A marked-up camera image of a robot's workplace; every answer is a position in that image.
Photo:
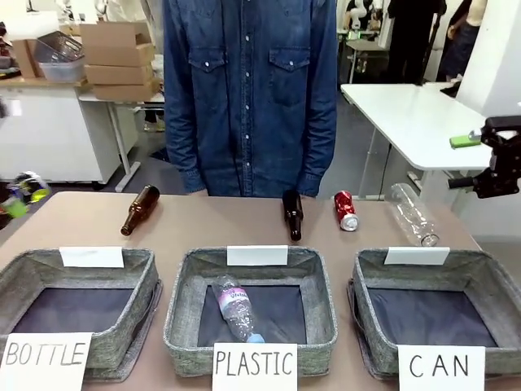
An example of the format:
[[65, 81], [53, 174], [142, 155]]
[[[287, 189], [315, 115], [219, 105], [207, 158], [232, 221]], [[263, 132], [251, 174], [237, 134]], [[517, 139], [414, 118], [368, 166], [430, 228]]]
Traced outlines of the grey fabric basket can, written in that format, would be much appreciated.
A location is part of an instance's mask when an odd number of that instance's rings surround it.
[[379, 380], [398, 376], [401, 345], [483, 346], [487, 377], [521, 376], [521, 288], [482, 251], [451, 250], [439, 266], [355, 259], [348, 298], [361, 355]]

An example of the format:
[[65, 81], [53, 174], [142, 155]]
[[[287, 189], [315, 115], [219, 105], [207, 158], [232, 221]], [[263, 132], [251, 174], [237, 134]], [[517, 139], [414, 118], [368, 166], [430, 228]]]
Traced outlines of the dark glass beer bottle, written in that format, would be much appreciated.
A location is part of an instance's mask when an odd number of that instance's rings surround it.
[[301, 240], [301, 226], [304, 219], [300, 194], [296, 190], [285, 191], [282, 195], [282, 205], [290, 238], [293, 242], [298, 242]]

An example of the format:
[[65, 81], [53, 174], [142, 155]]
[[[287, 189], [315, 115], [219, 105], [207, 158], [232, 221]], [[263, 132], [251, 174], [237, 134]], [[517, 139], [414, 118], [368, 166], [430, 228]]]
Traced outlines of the red soda can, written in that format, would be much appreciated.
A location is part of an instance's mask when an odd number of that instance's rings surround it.
[[343, 231], [356, 231], [359, 220], [354, 208], [352, 195], [348, 191], [339, 191], [334, 196], [335, 211], [339, 226]]

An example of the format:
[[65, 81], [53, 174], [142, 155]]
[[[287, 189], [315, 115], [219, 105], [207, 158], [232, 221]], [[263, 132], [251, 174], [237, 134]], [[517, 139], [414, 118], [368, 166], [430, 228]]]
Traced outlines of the blank white card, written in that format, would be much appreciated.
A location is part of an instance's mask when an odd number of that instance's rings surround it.
[[442, 266], [449, 247], [390, 247], [384, 265]]

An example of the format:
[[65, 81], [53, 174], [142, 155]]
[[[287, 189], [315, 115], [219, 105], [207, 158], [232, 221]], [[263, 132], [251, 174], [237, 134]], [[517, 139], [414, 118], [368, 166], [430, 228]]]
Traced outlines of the person in dark skirt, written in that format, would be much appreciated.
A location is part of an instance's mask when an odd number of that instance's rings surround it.
[[466, 70], [479, 32], [479, 26], [466, 22], [472, 1], [462, 0], [449, 21], [437, 81], [449, 81]]

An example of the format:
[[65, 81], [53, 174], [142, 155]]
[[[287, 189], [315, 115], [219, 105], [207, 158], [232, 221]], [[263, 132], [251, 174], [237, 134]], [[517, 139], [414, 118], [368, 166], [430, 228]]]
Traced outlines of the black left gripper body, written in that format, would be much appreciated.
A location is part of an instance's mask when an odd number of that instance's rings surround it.
[[31, 204], [31, 191], [42, 187], [42, 178], [33, 171], [18, 174], [10, 182], [0, 182], [0, 208], [6, 208], [6, 202], [22, 200], [28, 207]]

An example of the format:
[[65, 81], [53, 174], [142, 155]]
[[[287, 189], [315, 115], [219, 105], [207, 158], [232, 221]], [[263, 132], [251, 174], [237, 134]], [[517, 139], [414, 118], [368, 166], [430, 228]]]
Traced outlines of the person's left forearm denim sleeve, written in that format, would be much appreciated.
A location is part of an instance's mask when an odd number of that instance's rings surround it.
[[303, 166], [298, 192], [316, 197], [321, 180], [330, 167], [336, 140], [336, 101], [312, 101], [306, 117]]

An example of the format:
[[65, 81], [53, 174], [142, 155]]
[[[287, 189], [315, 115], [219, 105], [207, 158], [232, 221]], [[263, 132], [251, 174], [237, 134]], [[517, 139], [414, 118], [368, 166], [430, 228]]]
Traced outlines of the paper sign BOTTLE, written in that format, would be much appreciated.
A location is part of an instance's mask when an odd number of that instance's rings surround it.
[[90, 332], [11, 333], [0, 362], [0, 391], [81, 391]]

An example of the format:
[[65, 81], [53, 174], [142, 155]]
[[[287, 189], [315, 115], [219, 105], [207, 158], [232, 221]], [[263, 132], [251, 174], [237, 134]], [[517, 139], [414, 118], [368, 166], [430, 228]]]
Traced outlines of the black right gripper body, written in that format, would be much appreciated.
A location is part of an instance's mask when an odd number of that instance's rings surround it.
[[489, 167], [474, 177], [479, 199], [519, 193], [521, 178], [521, 116], [495, 116], [485, 120], [480, 141], [492, 148]]

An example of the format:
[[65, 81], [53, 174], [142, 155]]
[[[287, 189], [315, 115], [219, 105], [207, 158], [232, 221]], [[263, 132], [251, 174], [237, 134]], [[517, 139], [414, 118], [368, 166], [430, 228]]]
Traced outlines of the crushed plastic bottle pink label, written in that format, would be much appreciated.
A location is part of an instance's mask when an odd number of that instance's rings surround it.
[[241, 342], [265, 343], [249, 295], [239, 281], [231, 275], [221, 275], [213, 281], [212, 290], [233, 336]]

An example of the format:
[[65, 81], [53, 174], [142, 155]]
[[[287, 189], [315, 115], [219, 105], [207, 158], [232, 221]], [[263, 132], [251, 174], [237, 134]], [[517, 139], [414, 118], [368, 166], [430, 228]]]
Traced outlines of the flat cardboard box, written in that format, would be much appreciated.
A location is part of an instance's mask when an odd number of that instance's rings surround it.
[[145, 85], [154, 77], [151, 65], [142, 67], [86, 65], [85, 74], [90, 84], [98, 86]]
[[94, 85], [97, 99], [116, 102], [145, 102], [160, 92], [160, 79], [152, 78], [142, 85]]

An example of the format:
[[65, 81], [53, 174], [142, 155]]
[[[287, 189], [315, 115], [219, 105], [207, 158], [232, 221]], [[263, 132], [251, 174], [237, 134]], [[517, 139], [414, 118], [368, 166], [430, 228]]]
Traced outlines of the paper sign CAN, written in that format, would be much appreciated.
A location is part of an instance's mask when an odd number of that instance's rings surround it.
[[399, 391], [484, 391], [483, 346], [400, 345]]

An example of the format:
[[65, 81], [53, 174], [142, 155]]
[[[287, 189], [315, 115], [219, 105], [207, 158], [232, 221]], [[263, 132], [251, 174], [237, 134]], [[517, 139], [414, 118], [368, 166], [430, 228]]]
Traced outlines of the brown glass beer bottle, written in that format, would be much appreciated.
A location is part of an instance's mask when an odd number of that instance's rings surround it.
[[124, 236], [130, 236], [134, 230], [146, 221], [154, 211], [160, 198], [157, 187], [146, 185], [129, 206], [128, 216], [120, 229]]

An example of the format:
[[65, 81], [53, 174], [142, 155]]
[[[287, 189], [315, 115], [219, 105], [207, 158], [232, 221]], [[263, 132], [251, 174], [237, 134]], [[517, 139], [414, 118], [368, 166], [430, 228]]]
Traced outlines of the white desk with cabinet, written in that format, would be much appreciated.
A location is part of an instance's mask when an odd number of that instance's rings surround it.
[[141, 168], [129, 153], [138, 136], [132, 115], [150, 103], [97, 99], [85, 80], [72, 84], [15, 77], [0, 80], [8, 116], [0, 119], [0, 177], [33, 171], [47, 182], [107, 184], [121, 169], [122, 192]]

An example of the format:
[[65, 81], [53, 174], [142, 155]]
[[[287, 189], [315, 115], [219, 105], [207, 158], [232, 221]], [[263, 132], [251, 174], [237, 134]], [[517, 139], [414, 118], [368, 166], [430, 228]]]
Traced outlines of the person in denim shirt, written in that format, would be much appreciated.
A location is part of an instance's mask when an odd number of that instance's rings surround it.
[[297, 190], [312, 101], [336, 101], [335, 0], [163, 0], [164, 97], [191, 103], [207, 193]]

